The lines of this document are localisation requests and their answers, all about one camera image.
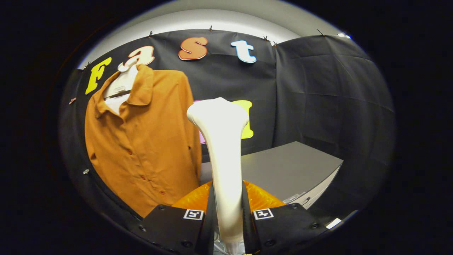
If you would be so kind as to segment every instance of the wall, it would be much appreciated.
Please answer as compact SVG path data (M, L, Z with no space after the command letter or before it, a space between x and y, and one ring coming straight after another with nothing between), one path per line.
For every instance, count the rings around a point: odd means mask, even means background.
M338 34L341 31L321 18L282 1L173 1L149 10L120 26L86 54L77 68L83 67L110 50L153 34L183 30L226 30L257 37L267 36L281 43L301 36Z

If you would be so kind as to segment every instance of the shirt collar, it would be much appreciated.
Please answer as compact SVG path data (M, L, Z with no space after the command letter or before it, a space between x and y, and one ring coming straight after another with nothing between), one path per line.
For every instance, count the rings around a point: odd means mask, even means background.
M148 105L153 96L154 73L152 68L144 64L138 64L137 70L138 73L126 103L131 105ZM102 94L119 75L119 71L114 73L104 82L104 85L94 93L93 98L95 102L96 118L100 118L106 111L110 111Z

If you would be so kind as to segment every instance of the white label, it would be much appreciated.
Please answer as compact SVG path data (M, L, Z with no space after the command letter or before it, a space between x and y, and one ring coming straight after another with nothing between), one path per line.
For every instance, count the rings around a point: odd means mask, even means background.
M340 223L340 222L341 222L341 220L338 219L338 218L336 218L336 219L333 220L329 225L327 225L326 228L331 229L331 228L335 227L335 226L336 226L338 223Z
M253 211L253 215L255 215L255 220L262 220L262 219L268 219L268 218L273 218L274 215L270 211L270 209L263 209L263 210L257 210Z
M204 211L187 209L184 219L201 221Z

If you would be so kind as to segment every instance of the table top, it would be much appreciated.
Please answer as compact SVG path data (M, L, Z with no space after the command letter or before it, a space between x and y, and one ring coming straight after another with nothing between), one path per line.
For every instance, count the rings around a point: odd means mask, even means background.
M320 150L292 142L241 156L242 179L280 200L308 192L337 170L343 160ZM210 162L202 164L202 176L212 180Z

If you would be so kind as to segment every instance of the yellow letter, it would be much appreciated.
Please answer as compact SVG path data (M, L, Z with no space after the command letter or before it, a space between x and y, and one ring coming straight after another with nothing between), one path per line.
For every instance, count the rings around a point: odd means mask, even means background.
M247 114L249 115L249 118L250 118L250 113L249 113L249 109L250 107L252 107L252 102L250 101L247 101L247 100L237 100L237 101L233 101L233 103L241 106L242 108L244 108L244 110L247 111ZM247 123L247 126L244 128L244 131L242 132L242 137L241 139L247 139L247 138L250 138L253 136L253 131L250 129L250 121Z
M144 46L138 48L129 54L129 58L126 61L126 64L129 64L133 60L137 59L137 64L148 65L154 60L153 57L154 47L153 46Z
M93 91L97 88L96 81L102 77L102 74L104 73L104 69L105 69L104 66L109 65L111 61L112 61L112 58L107 58L106 60L93 66L93 68L91 69L91 76L90 76L90 80L88 82L87 90L85 91L85 95L88 95L88 93L90 93L91 91Z

